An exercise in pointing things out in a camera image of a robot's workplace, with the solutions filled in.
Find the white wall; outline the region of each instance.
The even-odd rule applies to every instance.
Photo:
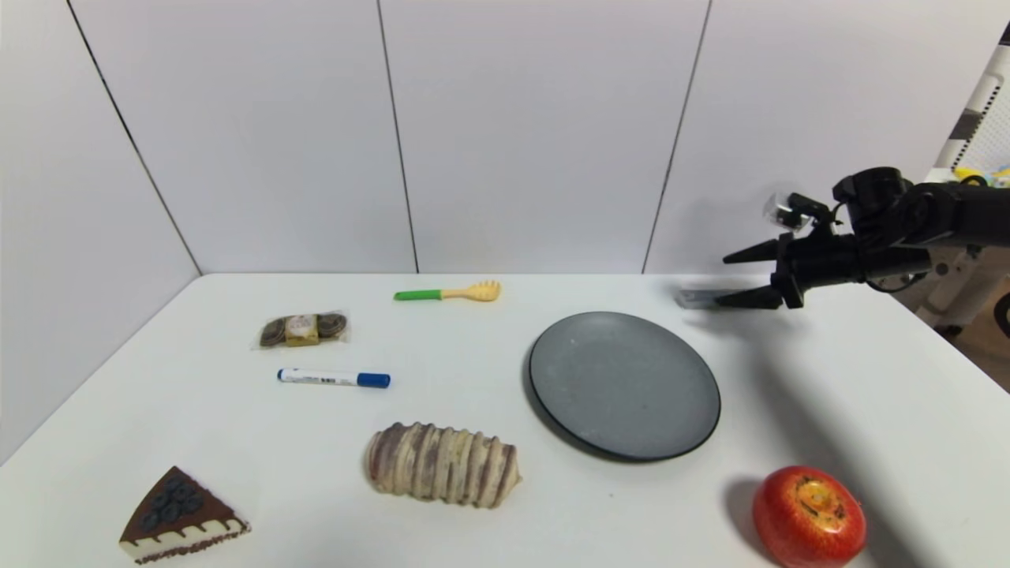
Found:
[[[414,272],[376,0],[74,0],[204,272]]]
[[[62,0],[5,0],[0,462],[197,276]]]
[[[382,0],[422,272],[639,272],[707,0]]]
[[[772,192],[924,179],[1010,19],[1006,0],[715,0],[646,271],[700,273],[779,232]]]

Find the chocolate cake slice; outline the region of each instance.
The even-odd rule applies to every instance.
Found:
[[[173,467],[147,491],[119,538],[137,564],[199,552],[249,532],[235,515],[192,477]]]

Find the bread roll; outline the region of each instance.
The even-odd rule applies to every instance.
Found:
[[[420,422],[396,422],[373,436],[366,464],[382,493],[485,508],[500,505],[522,480],[515,446]]]

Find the toy apple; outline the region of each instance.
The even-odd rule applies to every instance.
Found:
[[[838,568],[860,554],[867,522],[860,503],[823,471],[780,469],[754,494],[754,526],[786,568]]]

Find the marker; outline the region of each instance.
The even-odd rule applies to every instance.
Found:
[[[380,373],[342,373],[340,371],[315,371],[312,369],[281,369],[277,380],[282,383],[308,383],[317,385],[367,386],[386,388],[389,375]]]

